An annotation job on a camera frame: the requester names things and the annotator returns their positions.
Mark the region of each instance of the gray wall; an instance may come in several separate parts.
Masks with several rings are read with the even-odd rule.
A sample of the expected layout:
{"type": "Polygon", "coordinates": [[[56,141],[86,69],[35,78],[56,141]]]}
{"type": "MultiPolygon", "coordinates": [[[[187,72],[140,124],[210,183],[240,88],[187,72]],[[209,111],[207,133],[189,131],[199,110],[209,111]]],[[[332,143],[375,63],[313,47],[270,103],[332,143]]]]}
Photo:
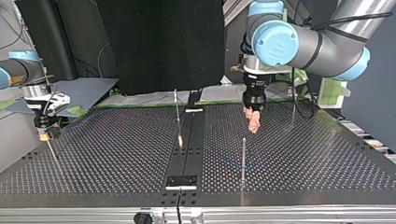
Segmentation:
{"type": "Polygon", "coordinates": [[[372,60],[367,71],[349,82],[351,97],[342,112],[373,137],[396,149],[396,15],[386,19],[367,48],[372,60]]]}
{"type": "MultiPolygon", "coordinates": [[[[0,6],[6,7],[9,13],[0,7],[0,14],[4,16],[16,31],[21,27],[17,23],[17,16],[12,0],[0,0],[0,6]]],[[[0,48],[13,42],[18,35],[12,31],[3,17],[0,16],[0,48]]],[[[31,47],[19,40],[15,45],[0,49],[0,60],[8,58],[8,52],[15,49],[30,49],[31,47]]],[[[21,97],[18,88],[0,90],[0,101],[21,97]]],[[[0,172],[17,161],[21,156],[41,144],[37,139],[32,115],[10,114],[0,112],[0,172]]]]}

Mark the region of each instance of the metal rod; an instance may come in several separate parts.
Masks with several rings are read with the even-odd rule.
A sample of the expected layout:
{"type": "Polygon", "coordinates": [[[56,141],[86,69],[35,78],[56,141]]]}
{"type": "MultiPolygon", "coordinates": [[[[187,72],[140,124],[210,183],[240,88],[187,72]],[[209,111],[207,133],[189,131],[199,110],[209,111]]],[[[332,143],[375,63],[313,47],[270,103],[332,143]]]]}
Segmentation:
{"type": "Polygon", "coordinates": [[[242,188],[245,187],[245,171],[246,171],[246,155],[247,155],[247,139],[242,139],[242,188]]]}
{"type": "Polygon", "coordinates": [[[183,148],[183,138],[181,137],[180,113],[179,113],[179,111],[178,111],[177,90],[174,91],[174,95],[175,95],[176,114],[177,114],[177,126],[178,126],[177,139],[178,139],[178,144],[179,144],[179,146],[180,146],[180,149],[182,149],[182,148],[183,148]]]}
{"type": "Polygon", "coordinates": [[[55,151],[52,148],[52,144],[50,143],[50,140],[47,140],[47,145],[49,146],[49,151],[52,154],[53,159],[55,159],[56,161],[58,160],[58,158],[56,157],[55,151]]]}

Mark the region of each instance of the small robot arm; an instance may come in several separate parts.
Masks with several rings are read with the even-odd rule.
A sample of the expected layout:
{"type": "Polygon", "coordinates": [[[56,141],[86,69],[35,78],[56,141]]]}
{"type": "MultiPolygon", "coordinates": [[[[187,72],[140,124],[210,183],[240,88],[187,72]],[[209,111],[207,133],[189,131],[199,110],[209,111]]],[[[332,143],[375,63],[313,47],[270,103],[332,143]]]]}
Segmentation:
{"type": "MultiPolygon", "coordinates": [[[[365,45],[381,22],[392,15],[395,5],[396,0],[344,0],[330,21],[306,29],[282,21],[284,5],[280,0],[252,2],[241,45],[247,117],[260,113],[265,106],[264,88],[270,76],[264,74],[261,64],[289,65],[340,81],[359,77],[371,59],[365,45]]],[[[257,126],[253,124],[251,131],[257,132],[257,126]]]]}
{"type": "Polygon", "coordinates": [[[27,107],[35,112],[34,124],[40,140],[57,138],[61,129],[56,114],[67,108],[70,97],[51,89],[37,53],[33,50],[11,51],[0,61],[0,90],[20,87],[27,107]]]}

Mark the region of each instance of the black cable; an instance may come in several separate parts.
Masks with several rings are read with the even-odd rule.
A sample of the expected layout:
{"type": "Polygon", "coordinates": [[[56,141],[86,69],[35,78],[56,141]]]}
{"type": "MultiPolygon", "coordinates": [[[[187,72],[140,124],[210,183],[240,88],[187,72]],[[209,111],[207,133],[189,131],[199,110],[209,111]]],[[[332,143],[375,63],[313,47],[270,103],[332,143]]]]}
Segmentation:
{"type": "Polygon", "coordinates": [[[306,116],[303,111],[300,109],[300,106],[298,104],[298,99],[295,97],[295,86],[294,86],[294,76],[295,76],[295,68],[291,68],[291,96],[293,98],[294,105],[298,111],[298,113],[305,119],[312,119],[315,116],[315,97],[314,93],[311,90],[311,86],[309,84],[309,79],[306,81],[306,86],[309,90],[309,93],[311,94],[311,114],[309,116],[306,116]]]}
{"type": "Polygon", "coordinates": [[[8,48],[8,47],[10,47],[10,46],[13,46],[15,43],[18,42],[18,40],[21,39],[22,35],[23,35],[23,25],[21,25],[21,33],[18,35],[17,39],[15,39],[14,41],[12,41],[11,43],[9,43],[9,44],[7,44],[7,45],[4,45],[4,46],[1,47],[0,49],[6,49],[6,48],[8,48]]]}
{"type": "Polygon", "coordinates": [[[393,15],[393,12],[384,12],[384,13],[378,13],[378,14],[368,14],[368,15],[364,15],[364,16],[346,17],[346,18],[336,19],[336,20],[332,20],[332,21],[325,21],[321,24],[314,26],[312,28],[312,30],[321,30],[321,29],[325,29],[326,27],[328,27],[330,25],[344,23],[344,22],[365,21],[365,20],[371,20],[371,19],[386,18],[386,17],[390,17],[392,15],[393,15]]]}
{"type": "Polygon", "coordinates": [[[293,20],[294,20],[294,23],[296,23],[296,24],[297,24],[297,11],[298,11],[298,7],[300,6],[300,3],[301,3],[301,0],[298,0],[296,8],[294,10],[294,19],[293,20]]]}
{"type": "Polygon", "coordinates": [[[82,63],[83,65],[85,65],[85,66],[86,66],[86,69],[87,69],[87,67],[89,67],[89,68],[91,68],[93,71],[95,71],[96,73],[93,73],[93,72],[91,72],[91,71],[89,71],[89,70],[87,69],[88,72],[90,72],[91,74],[93,74],[93,75],[96,76],[96,77],[99,77],[99,71],[98,71],[95,67],[93,67],[92,65],[90,65],[90,64],[88,64],[88,63],[82,61],[81,59],[79,59],[78,57],[76,57],[73,53],[72,53],[72,57],[73,57],[74,60],[78,61],[79,63],[82,63]]]}

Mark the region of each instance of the cable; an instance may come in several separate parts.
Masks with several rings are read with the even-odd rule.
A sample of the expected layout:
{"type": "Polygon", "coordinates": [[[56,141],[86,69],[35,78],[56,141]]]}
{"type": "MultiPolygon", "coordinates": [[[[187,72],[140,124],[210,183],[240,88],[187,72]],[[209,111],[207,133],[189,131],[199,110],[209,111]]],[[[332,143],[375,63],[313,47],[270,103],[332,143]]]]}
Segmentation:
{"type": "Polygon", "coordinates": [[[49,100],[46,103],[46,106],[44,107],[43,115],[47,115],[47,110],[49,108],[50,101],[52,100],[53,96],[55,95],[56,91],[58,90],[58,85],[53,85],[53,86],[55,86],[55,90],[52,92],[52,95],[50,96],[49,100]]]}
{"type": "Polygon", "coordinates": [[[103,47],[102,47],[102,49],[99,51],[99,54],[98,54],[98,69],[99,69],[99,76],[100,77],[103,77],[102,76],[102,69],[101,69],[101,67],[100,67],[100,58],[101,58],[101,56],[102,56],[102,53],[103,53],[103,51],[107,48],[107,46],[109,46],[110,45],[110,43],[107,43],[107,44],[105,44],[103,47]]]}
{"type": "MultiPolygon", "coordinates": [[[[14,29],[14,27],[12,27],[11,23],[7,20],[6,17],[4,17],[2,14],[0,14],[0,16],[3,18],[3,20],[6,22],[6,24],[8,25],[9,29],[11,29],[13,31],[13,33],[15,35],[18,35],[18,31],[16,31],[14,29]]],[[[31,45],[27,40],[25,40],[24,38],[21,37],[21,41],[23,41],[23,43],[27,44],[27,45],[31,45]]]]}
{"type": "Polygon", "coordinates": [[[18,40],[21,39],[22,35],[23,35],[23,25],[21,25],[21,33],[18,35],[17,39],[15,39],[14,41],[12,41],[11,43],[9,43],[7,45],[4,45],[3,47],[0,47],[0,49],[6,49],[10,46],[13,46],[15,43],[18,42],[18,40]]]}
{"type": "Polygon", "coordinates": [[[296,8],[294,10],[294,19],[293,20],[294,20],[294,23],[296,23],[296,24],[297,24],[297,11],[298,11],[298,7],[300,6],[300,3],[301,3],[301,0],[298,0],[296,8]]]}
{"type": "Polygon", "coordinates": [[[79,63],[82,63],[83,65],[85,65],[85,66],[86,66],[85,69],[86,69],[87,72],[93,74],[93,75],[96,76],[96,77],[99,77],[99,71],[98,71],[94,66],[92,66],[92,65],[90,65],[90,64],[88,64],[88,63],[82,61],[81,59],[79,59],[78,57],[76,57],[73,53],[72,53],[72,57],[73,57],[74,60],[78,61],[79,63]],[[92,70],[94,70],[94,71],[96,72],[96,74],[93,73],[93,72],[91,72],[90,70],[88,70],[87,67],[89,67],[89,68],[91,68],[92,70]]]}
{"type": "Polygon", "coordinates": [[[296,107],[298,113],[299,113],[303,118],[305,118],[305,119],[312,119],[312,118],[315,116],[315,103],[314,103],[315,97],[314,97],[314,93],[313,93],[312,90],[311,90],[311,86],[310,86],[310,84],[309,84],[309,79],[308,79],[307,82],[306,82],[306,87],[308,88],[309,93],[311,94],[311,114],[310,114],[309,116],[306,116],[306,115],[302,112],[302,110],[300,109],[300,106],[299,106],[299,104],[298,104],[298,99],[296,99],[296,96],[295,96],[294,76],[295,76],[295,68],[293,67],[293,68],[291,69],[291,96],[292,96],[292,98],[293,98],[294,105],[295,105],[295,107],[296,107]]]}
{"type": "Polygon", "coordinates": [[[368,14],[368,15],[364,15],[364,16],[346,17],[346,18],[336,19],[336,20],[332,20],[332,21],[325,21],[321,24],[314,26],[312,28],[312,30],[321,30],[321,29],[324,29],[330,25],[335,25],[335,24],[344,23],[344,22],[365,21],[365,20],[371,20],[371,19],[386,18],[386,17],[390,17],[392,15],[393,15],[393,12],[384,12],[384,13],[378,13],[378,14],[368,14]]]}

